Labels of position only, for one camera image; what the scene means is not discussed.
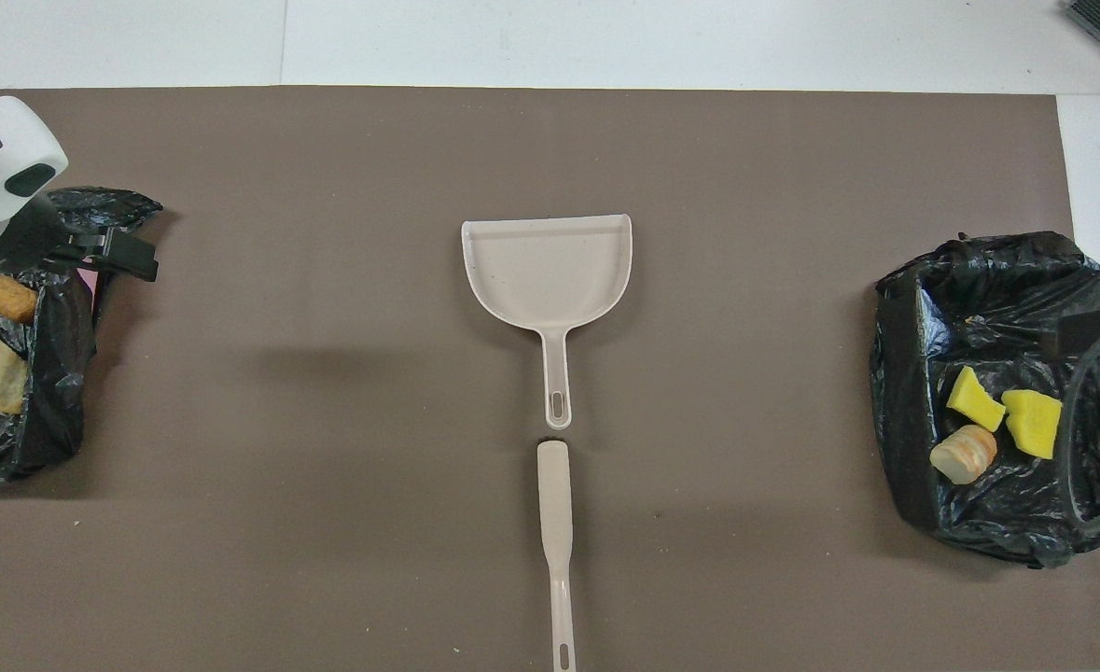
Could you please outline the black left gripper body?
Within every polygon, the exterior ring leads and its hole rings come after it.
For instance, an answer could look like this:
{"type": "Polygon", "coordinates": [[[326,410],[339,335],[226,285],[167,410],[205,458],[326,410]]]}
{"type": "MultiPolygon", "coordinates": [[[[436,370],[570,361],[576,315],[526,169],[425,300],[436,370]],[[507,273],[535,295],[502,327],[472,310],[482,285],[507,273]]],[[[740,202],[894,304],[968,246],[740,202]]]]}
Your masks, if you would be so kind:
{"type": "Polygon", "coordinates": [[[30,269],[88,269],[90,263],[81,245],[85,232],[69,224],[47,194],[38,194],[10,217],[0,234],[0,273],[30,269]]]}

